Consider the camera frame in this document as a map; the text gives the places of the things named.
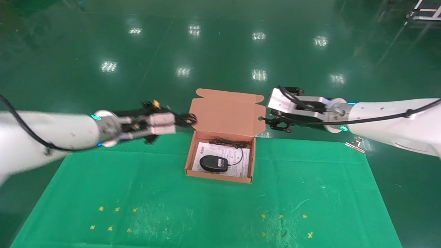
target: yellow mark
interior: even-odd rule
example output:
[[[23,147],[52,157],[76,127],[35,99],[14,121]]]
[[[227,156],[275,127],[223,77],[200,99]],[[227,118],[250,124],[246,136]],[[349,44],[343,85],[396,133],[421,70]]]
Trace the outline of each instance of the yellow mark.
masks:
[[[158,101],[153,100],[153,105],[154,105],[156,108],[159,108],[159,102],[158,102]]]

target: green cloth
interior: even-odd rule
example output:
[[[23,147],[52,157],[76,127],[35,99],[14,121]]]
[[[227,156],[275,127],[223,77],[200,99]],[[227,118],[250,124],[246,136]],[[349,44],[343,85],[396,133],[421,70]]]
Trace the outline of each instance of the green cloth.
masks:
[[[401,247],[366,157],[345,145],[257,139],[240,184],[186,176],[190,141],[68,156],[12,247]]]

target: paper manual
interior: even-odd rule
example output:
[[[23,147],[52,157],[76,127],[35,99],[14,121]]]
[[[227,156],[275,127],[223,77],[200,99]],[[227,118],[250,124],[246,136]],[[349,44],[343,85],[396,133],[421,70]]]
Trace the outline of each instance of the paper manual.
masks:
[[[243,148],[243,158],[237,165],[232,165],[237,163],[242,157],[242,152],[240,149],[229,146],[213,145],[209,143],[199,142],[198,150],[196,151],[196,157],[193,161],[193,168],[191,170],[208,172],[204,170],[199,161],[203,156],[214,155],[228,160],[228,170],[226,172],[211,172],[212,174],[220,174],[232,177],[248,177],[248,165],[250,163],[250,149]]]

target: box flap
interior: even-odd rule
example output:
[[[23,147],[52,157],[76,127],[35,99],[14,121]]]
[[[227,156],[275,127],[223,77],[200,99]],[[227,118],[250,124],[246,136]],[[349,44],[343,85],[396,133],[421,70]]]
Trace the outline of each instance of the box flap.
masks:
[[[245,136],[255,136],[265,131],[265,106],[262,95],[228,92],[221,90],[197,89],[203,98],[191,101],[190,113],[198,118],[193,127],[198,131],[219,132]]]
[[[211,89],[197,89],[196,94],[203,98],[221,98],[221,99],[234,99],[234,101],[243,101],[251,103],[259,103],[265,99],[262,95],[230,92],[223,90],[211,90]]]

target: metal clip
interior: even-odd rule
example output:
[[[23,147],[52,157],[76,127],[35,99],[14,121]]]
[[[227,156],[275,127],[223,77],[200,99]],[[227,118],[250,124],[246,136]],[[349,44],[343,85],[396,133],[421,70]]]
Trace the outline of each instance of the metal clip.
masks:
[[[354,142],[352,142],[352,143],[345,142],[344,144],[345,144],[347,147],[350,147],[350,148],[352,148],[352,149],[354,149],[354,150],[356,150],[356,151],[358,151],[358,152],[364,153],[364,150],[360,148],[360,145],[361,145],[361,142],[362,142],[362,141],[363,141],[362,138],[357,137],[357,138],[355,138]]]

